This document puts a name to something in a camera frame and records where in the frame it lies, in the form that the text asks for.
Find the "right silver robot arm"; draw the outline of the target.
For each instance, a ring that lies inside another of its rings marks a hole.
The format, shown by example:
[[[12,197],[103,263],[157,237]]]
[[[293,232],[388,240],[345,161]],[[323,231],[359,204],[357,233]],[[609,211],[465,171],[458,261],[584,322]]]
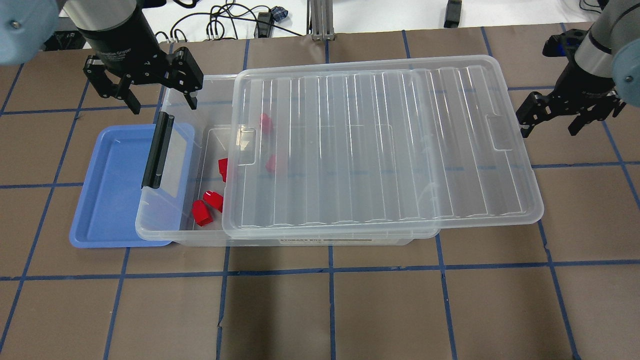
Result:
[[[531,92],[516,110],[521,136],[558,116],[573,116],[569,134],[617,117],[640,100],[640,5],[610,0],[588,30],[569,29],[547,39],[545,57],[565,57],[567,65],[548,95]]]

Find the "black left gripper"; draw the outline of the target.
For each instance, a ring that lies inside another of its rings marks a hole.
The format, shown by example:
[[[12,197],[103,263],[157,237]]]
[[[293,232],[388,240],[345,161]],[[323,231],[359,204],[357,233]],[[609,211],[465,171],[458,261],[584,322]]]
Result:
[[[106,54],[89,55],[82,70],[99,96],[123,101],[135,115],[140,114],[141,104],[131,91],[133,85],[160,84],[175,89],[190,109],[196,110],[198,91],[204,83],[204,74],[187,47],[171,54],[162,50],[135,54],[128,48],[111,59]]]

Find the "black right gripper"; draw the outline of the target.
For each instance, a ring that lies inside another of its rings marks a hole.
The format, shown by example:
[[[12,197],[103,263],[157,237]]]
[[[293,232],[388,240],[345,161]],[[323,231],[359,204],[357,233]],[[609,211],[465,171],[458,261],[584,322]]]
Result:
[[[519,131],[526,139],[537,125],[558,116],[573,116],[567,127],[576,136],[593,121],[617,117],[626,107],[611,78],[593,75],[577,64],[569,63],[547,95],[533,91],[516,110]]]

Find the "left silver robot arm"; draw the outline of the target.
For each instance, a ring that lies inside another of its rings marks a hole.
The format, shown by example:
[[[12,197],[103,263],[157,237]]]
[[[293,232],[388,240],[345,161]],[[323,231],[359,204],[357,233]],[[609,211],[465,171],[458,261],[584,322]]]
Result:
[[[186,47],[169,54],[160,48],[141,0],[3,0],[0,11],[0,62],[29,62],[58,28],[60,13],[94,50],[83,73],[99,96],[114,98],[139,114],[133,85],[160,84],[179,91],[190,109],[204,74]]]

